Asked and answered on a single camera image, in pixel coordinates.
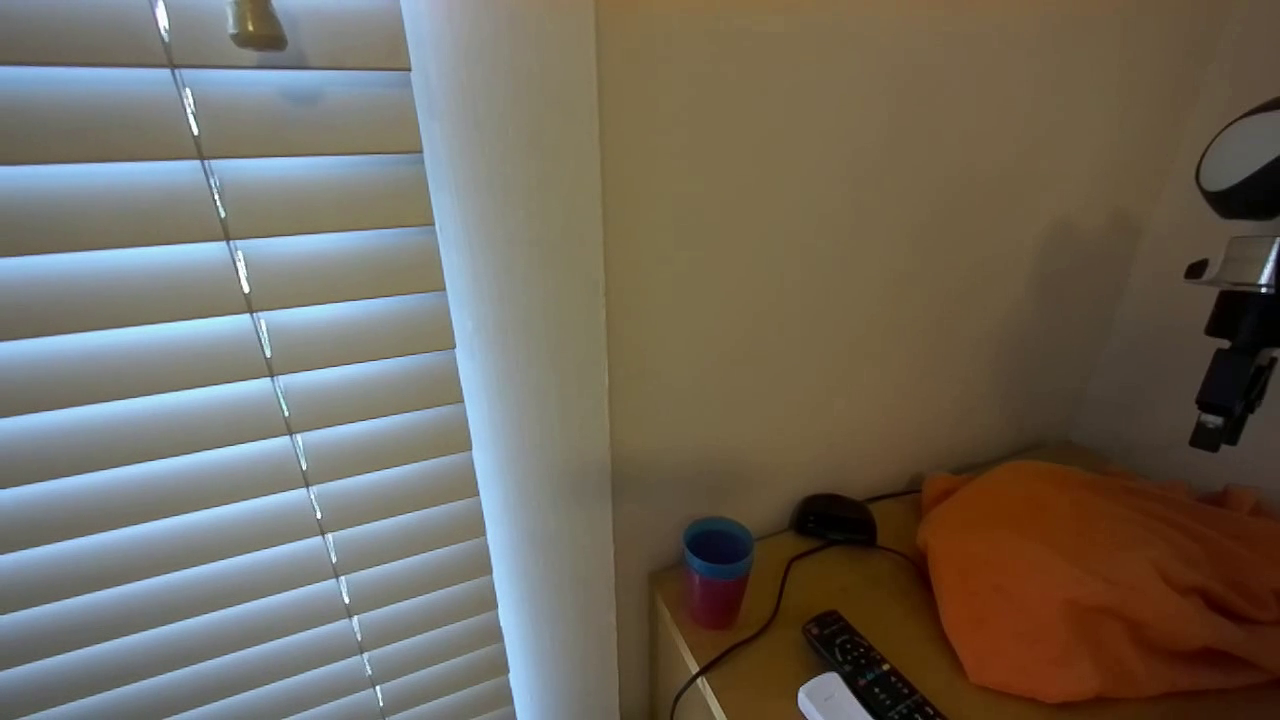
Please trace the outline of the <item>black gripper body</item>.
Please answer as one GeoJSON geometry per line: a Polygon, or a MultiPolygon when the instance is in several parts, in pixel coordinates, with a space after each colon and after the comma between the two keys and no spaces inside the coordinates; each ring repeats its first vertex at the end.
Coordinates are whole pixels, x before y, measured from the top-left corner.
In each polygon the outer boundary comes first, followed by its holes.
{"type": "Polygon", "coordinates": [[[1246,434],[1280,352],[1280,236],[1238,236],[1222,259],[1194,259],[1194,283],[1218,303],[1206,330],[1218,339],[1195,391],[1194,448],[1222,451],[1246,434]]]}

